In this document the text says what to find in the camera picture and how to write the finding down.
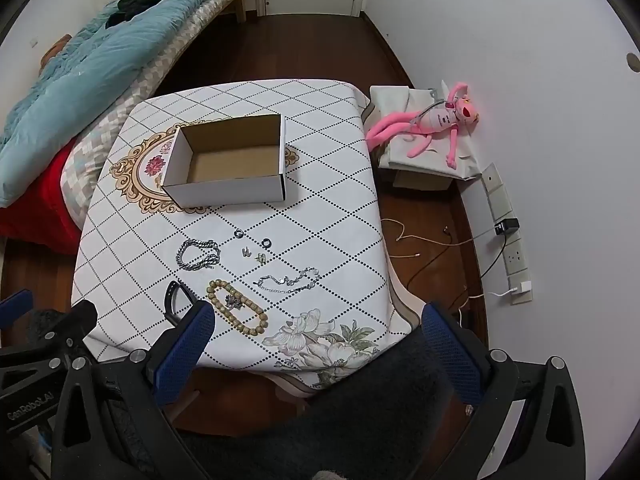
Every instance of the cardboard box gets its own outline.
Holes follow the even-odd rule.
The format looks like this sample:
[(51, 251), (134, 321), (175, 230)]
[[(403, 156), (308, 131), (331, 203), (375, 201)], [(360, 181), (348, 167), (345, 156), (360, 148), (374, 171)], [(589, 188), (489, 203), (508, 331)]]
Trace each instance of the cardboard box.
[(284, 138), (277, 114), (181, 126), (160, 186), (182, 208), (281, 202)]

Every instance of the wall outlet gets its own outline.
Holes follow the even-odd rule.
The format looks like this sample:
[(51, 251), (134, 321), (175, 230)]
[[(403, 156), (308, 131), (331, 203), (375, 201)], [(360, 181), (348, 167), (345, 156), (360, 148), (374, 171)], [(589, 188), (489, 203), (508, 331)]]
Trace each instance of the wall outlet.
[(502, 179), (500, 178), (494, 163), (489, 164), (489, 166), (482, 172), (482, 183), (484, 184), (487, 194), (498, 189), (502, 185)]
[(507, 189), (500, 186), (489, 193), (489, 208), (491, 208), (491, 214), (494, 216), (494, 221), (498, 218), (505, 216), (512, 211), (511, 201), (507, 195)]
[[(509, 276), (509, 288), (516, 288), (522, 282), (530, 282), (531, 276), (529, 275), (529, 269), (521, 270)], [(520, 303), (527, 303), (527, 301), (533, 301), (533, 289), (524, 294), (511, 294), (511, 304), (516, 305)]]
[(527, 268), (527, 262), (524, 258), (524, 250), (522, 249), (522, 240), (508, 244), (502, 253), (504, 256), (504, 267), (507, 274), (515, 274)]

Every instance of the comforter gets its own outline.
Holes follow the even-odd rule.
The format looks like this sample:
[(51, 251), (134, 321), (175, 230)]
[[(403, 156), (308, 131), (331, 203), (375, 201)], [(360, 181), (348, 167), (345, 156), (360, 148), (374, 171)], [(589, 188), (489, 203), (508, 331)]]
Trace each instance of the comforter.
[(0, 136), (0, 207), (20, 197), (56, 153), (111, 105), (206, 0), (162, 0), (108, 29), (109, 4), (43, 70)]

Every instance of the table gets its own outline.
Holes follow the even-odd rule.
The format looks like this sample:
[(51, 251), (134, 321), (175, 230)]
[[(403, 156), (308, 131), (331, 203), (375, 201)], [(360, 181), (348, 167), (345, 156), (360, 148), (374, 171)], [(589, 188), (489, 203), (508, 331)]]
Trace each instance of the table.
[[(199, 365), (268, 374), (298, 396), (340, 380), (411, 332), (422, 302), (399, 285), (385, 255), (360, 118), (366, 105), (359, 90), (332, 80), (231, 83), (138, 105), (98, 180), (74, 274), (72, 301), (86, 298), (98, 310), (87, 339), (96, 356), (149, 348), (170, 328), (162, 302), (175, 279), (203, 299), (210, 282), (229, 282), (267, 318), (264, 332), (252, 335), (217, 316)], [(287, 122), (286, 201), (183, 211), (159, 188), (177, 124), (274, 112)], [(179, 269), (175, 255), (188, 238), (216, 240), (220, 264)], [(264, 238), (268, 250), (259, 245)], [(265, 254), (266, 264), (243, 248)], [(199, 251), (190, 248), (185, 261)], [(255, 284), (306, 267), (319, 271), (313, 288), (282, 293)], [(225, 296), (217, 291), (220, 301)], [(248, 308), (234, 312), (259, 326)]]

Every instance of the chain bracelet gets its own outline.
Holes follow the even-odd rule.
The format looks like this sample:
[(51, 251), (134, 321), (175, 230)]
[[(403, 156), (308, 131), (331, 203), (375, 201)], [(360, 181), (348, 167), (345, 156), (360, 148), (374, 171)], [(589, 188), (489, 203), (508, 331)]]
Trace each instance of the chain bracelet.
[[(203, 259), (192, 264), (186, 264), (183, 262), (182, 257), (184, 256), (184, 251), (191, 246), (198, 247), (200, 249), (213, 249), (213, 254), (208, 254)], [(175, 262), (178, 264), (178, 267), (183, 270), (200, 270), (203, 267), (209, 267), (209, 269), (212, 269), (214, 265), (220, 263), (220, 247), (218, 247), (218, 244), (213, 240), (203, 242), (195, 240), (194, 238), (188, 238), (180, 246), (180, 249), (178, 249), (178, 253), (175, 255)]]
[[(265, 280), (272, 280), (276, 283), (276, 285), (293, 286), (297, 282), (302, 280), (302, 278), (308, 278), (309, 283), (307, 283), (306, 285), (299, 286), (297, 288), (290, 288), (287, 290), (277, 290), (276, 288), (267, 288), (266, 286), (264, 286)], [(257, 285), (262, 290), (267, 290), (269, 292), (280, 292), (283, 294), (289, 294), (290, 292), (297, 292), (299, 290), (304, 290), (305, 288), (309, 288), (309, 289), (314, 288), (316, 286), (316, 283), (319, 280), (320, 280), (320, 271), (315, 267), (307, 267), (305, 270), (300, 271), (300, 275), (297, 278), (294, 278), (293, 280), (290, 280), (288, 276), (278, 279), (274, 276), (269, 275), (269, 276), (261, 277), (257, 282), (254, 282), (254, 285)]]

